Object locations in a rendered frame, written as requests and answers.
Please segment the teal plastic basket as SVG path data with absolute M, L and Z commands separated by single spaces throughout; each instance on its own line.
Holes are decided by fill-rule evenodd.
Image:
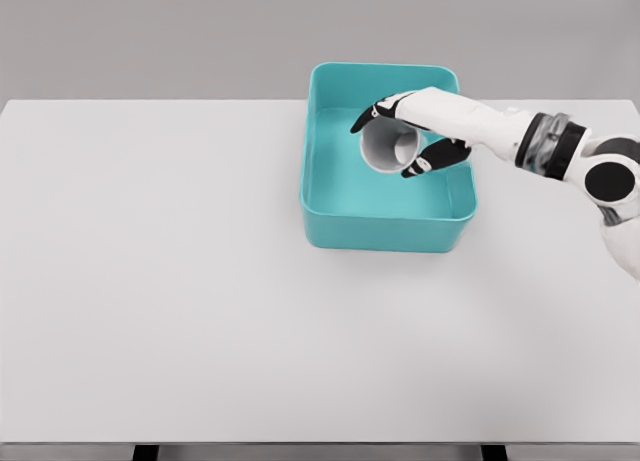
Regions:
M 350 131 L 376 100 L 430 86 L 458 92 L 459 81 L 438 65 L 324 62 L 312 70 L 300 177 L 312 245 L 444 253 L 457 244 L 478 207 L 470 162 L 410 179 L 382 174 Z

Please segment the white paper cup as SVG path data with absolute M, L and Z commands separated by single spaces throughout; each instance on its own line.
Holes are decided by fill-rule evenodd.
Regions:
M 360 135 L 362 158 L 377 172 L 393 174 L 408 168 L 424 145 L 419 129 L 399 120 L 376 118 Z

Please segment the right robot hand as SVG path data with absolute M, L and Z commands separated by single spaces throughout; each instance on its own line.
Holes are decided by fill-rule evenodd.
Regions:
M 399 120 L 419 129 L 424 145 L 411 165 L 398 172 L 404 178 L 444 169 L 467 160 L 471 148 L 461 135 L 460 121 L 467 111 L 465 99 L 434 87 L 387 96 L 366 108 L 350 132 L 361 135 L 376 118 Z

